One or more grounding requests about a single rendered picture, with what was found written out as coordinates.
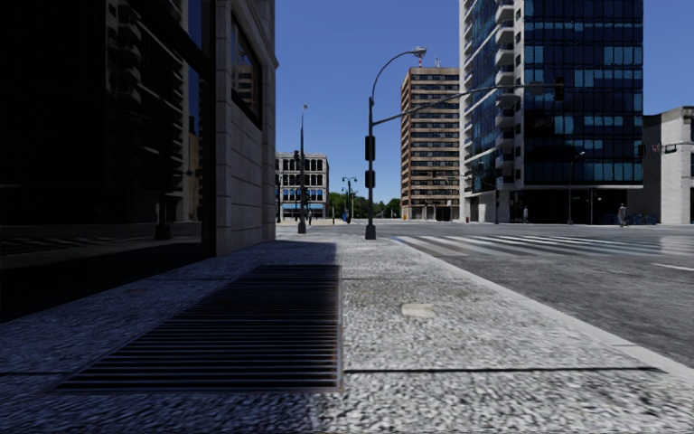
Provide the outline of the trees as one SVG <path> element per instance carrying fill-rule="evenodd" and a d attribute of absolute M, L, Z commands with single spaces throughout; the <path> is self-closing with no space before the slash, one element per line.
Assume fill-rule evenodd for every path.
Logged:
<path fill-rule="evenodd" d="M 334 211 L 334 216 L 338 219 L 344 219 L 348 213 L 357 219 L 368 217 L 368 200 L 365 197 L 355 196 L 349 199 L 347 193 L 330 192 L 328 202 L 329 210 Z M 400 200 L 394 198 L 388 203 L 374 202 L 372 210 L 375 218 L 399 218 Z"/>

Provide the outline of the grey street lamp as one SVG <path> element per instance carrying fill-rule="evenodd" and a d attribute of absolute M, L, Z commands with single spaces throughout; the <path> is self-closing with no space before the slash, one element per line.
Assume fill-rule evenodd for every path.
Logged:
<path fill-rule="evenodd" d="M 297 227 L 299 234 L 306 234 L 306 222 L 305 222 L 305 201 L 306 201 L 306 185 L 305 185 L 305 139 L 304 139 L 304 119 L 305 111 L 308 106 L 304 104 L 302 106 L 301 113 L 301 127 L 300 127 L 300 149 L 299 149 L 299 163 L 300 163 L 300 217 Z"/>
<path fill-rule="evenodd" d="M 346 198 L 345 198 L 345 221 L 347 223 L 352 222 L 352 216 L 353 216 L 353 198 L 354 198 L 354 193 L 352 190 L 352 184 L 357 182 L 357 178 L 354 176 L 343 176 L 342 181 L 346 183 L 346 187 L 344 188 L 344 191 L 346 193 Z"/>
<path fill-rule="evenodd" d="M 567 224 L 571 225 L 573 224 L 573 214 L 572 214 L 572 203 L 573 203 L 573 179 L 574 179 L 574 172 L 575 172 L 575 163 L 578 160 L 579 157 L 583 156 L 585 154 L 585 151 L 580 151 L 576 153 L 573 156 L 573 159 L 571 160 L 570 167 L 569 167 L 569 175 L 568 175 L 568 181 L 567 181 Z"/>

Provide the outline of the pale stone building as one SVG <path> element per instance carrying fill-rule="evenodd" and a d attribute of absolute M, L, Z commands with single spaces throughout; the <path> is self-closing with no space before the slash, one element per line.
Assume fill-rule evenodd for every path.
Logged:
<path fill-rule="evenodd" d="M 276 206 L 281 207 L 282 218 L 294 219 L 295 211 L 295 163 L 294 152 L 276 152 Z M 305 218 L 325 218 L 328 209 L 329 164 L 327 155 L 305 154 Z"/>

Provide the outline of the brown concrete tower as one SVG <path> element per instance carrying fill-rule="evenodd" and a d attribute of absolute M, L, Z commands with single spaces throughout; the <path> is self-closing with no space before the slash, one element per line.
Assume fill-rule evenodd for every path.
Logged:
<path fill-rule="evenodd" d="M 400 87 L 400 205 L 405 220 L 460 215 L 459 70 L 416 67 Z"/>

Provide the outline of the grey stone building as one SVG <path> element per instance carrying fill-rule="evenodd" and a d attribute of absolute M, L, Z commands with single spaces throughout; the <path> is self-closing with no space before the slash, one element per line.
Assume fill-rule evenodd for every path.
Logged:
<path fill-rule="evenodd" d="M 274 237 L 274 0 L 0 0 L 0 321 Z"/>

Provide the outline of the glass tower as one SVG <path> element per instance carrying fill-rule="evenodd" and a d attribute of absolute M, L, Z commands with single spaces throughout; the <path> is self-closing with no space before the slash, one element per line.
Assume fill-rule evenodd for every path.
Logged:
<path fill-rule="evenodd" d="M 461 212 L 469 222 L 615 220 L 642 186 L 643 0 L 459 0 Z"/>

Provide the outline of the pale concrete building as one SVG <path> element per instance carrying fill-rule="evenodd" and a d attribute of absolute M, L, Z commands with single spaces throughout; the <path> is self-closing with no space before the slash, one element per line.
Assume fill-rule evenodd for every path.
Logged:
<path fill-rule="evenodd" d="M 694 106 L 646 116 L 642 133 L 642 188 L 627 194 L 628 213 L 662 224 L 694 224 L 694 146 L 655 155 L 659 142 L 694 142 Z"/>

